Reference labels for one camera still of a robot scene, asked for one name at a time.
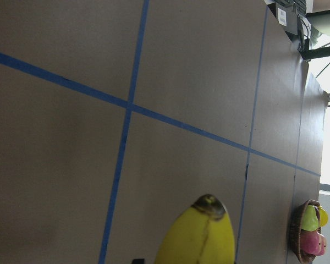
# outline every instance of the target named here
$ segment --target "black object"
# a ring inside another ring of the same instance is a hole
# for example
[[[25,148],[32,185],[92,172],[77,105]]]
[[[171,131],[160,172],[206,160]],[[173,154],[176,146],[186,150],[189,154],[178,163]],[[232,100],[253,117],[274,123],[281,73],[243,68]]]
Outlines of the black object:
[[[145,259],[144,258],[135,258],[132,260],[131,264],[145,264]]]
[[[309,61],[311,59],[323,58],[330,56],[330,47],[325,48],[316,48],[311,50],[301,51],[301,56],[305,61]]]
[[[330,36],[330,10],[308,13],[306,17],[313,28],[322,34]]]
[[[284,7],[292,6],[293,3],[297,7],[297,13],[300,15],[305,15],[307,10],[306,0],[276,0],[275,2],[281,4]]]
[[[297,14],[294,12],[292,5],[285,7],[278,3],[272,3],[269,4],[268,7],[286,33],[298,35]]]

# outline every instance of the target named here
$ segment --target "white label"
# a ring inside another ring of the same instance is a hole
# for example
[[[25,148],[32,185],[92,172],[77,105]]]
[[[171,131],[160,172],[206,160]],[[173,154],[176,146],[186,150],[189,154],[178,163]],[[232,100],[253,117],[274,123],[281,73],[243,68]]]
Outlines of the white label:
[[[279,23],[281,25],[287,26],[286,11],[278,8],[277,9],[277,17],[278,17]]]

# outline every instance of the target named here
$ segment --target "cable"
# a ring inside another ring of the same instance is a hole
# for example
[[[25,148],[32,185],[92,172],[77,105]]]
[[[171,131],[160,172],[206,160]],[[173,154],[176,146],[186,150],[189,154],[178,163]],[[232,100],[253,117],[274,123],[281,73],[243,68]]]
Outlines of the cable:
[[[326,69],[326,68],[328,68],[328,66],[330,65],[330,62],[324,67],[324,69],[322,69],[321,70],[321,72],[319,72],[319,74],[315,77],[315,79],[316,78],[318,78],[318,76]]]

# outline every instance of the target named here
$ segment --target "fruit basket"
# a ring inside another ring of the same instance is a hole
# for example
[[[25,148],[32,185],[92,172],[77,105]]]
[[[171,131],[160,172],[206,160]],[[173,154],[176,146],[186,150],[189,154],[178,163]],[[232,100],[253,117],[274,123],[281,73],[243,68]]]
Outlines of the fruit basket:
[[[300,247],[302,217],[308,205],[319,207],[320,203],[318,201],[308,200],[303,205],[297,207],[292,215],[289,234],[290,247],[302,264],[309,264],[316,257],[313,254],[304,252]]]

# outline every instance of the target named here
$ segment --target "green apple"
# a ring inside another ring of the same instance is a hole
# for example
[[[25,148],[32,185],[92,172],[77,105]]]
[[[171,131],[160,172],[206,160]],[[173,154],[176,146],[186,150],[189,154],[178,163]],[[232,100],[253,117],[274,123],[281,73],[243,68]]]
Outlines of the green apple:
[[[317,214],[318,208],[313,205],[308,205],[302,216],[301,228],[306,231],[315,231],[319,227],[319,219]]]

